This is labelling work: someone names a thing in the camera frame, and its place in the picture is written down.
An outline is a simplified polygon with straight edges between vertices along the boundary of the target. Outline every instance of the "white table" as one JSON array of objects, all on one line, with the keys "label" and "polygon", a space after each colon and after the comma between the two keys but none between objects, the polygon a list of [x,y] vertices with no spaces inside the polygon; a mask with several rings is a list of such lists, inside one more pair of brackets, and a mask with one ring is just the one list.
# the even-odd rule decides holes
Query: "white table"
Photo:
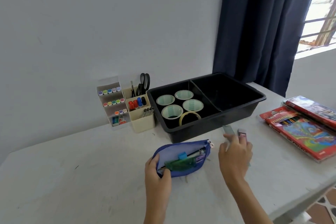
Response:
[{"label": "white table", "polygon": [[[231,126],[254,145],[246,180],[274,219],[335,183],[336,158],[318,164],[258,120],[283,98],[251,85],[267,100]],[[219,171],[222,132],[190,140],[215,148],[200,170],[173,178],[165,223],[243,223]],[[140,134],[104,125],[13,152],[0,167],[0,223],[142,223],[145,162],[168,143],[159,125]]]}]

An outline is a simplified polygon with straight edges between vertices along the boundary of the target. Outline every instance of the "hand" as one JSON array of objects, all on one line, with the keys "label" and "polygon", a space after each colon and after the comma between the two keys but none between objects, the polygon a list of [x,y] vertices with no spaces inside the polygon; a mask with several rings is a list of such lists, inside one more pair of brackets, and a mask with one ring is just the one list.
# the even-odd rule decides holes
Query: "hand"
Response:
[{"label": "hand", "polygon": [[163,223],[171,193],[170,170],[165,169],[160,179],[156,172],[156,164],[159,154],[146,162],[145,185],[146,185],[146,216],[144,224]]},{"label": "hand", "polygon": [[228,143],[222,143],[219,147],[219,167],[226,184],[243,181],[246,175],[249,162],[252,158],[252,144],[246,141],[245,137],[224,134]]}]

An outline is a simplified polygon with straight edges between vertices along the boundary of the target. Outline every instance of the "pencil pouch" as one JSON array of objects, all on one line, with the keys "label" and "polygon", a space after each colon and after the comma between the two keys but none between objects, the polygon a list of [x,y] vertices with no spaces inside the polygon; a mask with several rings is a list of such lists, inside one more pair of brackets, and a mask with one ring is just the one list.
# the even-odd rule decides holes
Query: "pencil pouch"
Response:
[{"label": "pencil pouch", "polygon": [[157,174],[162,177],[165,168],[170,169],[171,177],[191,174],[203,166],[205,159],[210,154],[210,149],[213,147],[210,140],[161,146],[153,155],[154,158],[156,154],[160,154],[156,165]]}]

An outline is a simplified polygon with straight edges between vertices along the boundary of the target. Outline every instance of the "tape roll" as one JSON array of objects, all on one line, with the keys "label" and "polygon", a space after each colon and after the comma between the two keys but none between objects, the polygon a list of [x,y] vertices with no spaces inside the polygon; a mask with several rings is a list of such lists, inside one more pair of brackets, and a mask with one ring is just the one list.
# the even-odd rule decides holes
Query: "tape roll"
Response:
[{"label": "tape roll", "polygon": [[181,115],[180,120],[178,121],[179,126],[182,126],[183,117],[190,113],[194,114],[199,120],[201,119],[201,116],[197,112],[194,112],[194,111],[185,112],[184,114]]}]

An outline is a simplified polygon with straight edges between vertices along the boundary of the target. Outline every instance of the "tiled floor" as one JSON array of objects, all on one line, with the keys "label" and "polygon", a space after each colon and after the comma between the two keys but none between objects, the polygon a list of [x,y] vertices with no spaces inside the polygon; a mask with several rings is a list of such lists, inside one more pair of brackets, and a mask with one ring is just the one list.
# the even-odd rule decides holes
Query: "tiled floor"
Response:
[{"label": "tiled floor", "polygon": [[329,190],[307,213],[311,216],[309,224],[336,224],[336,188]]}]

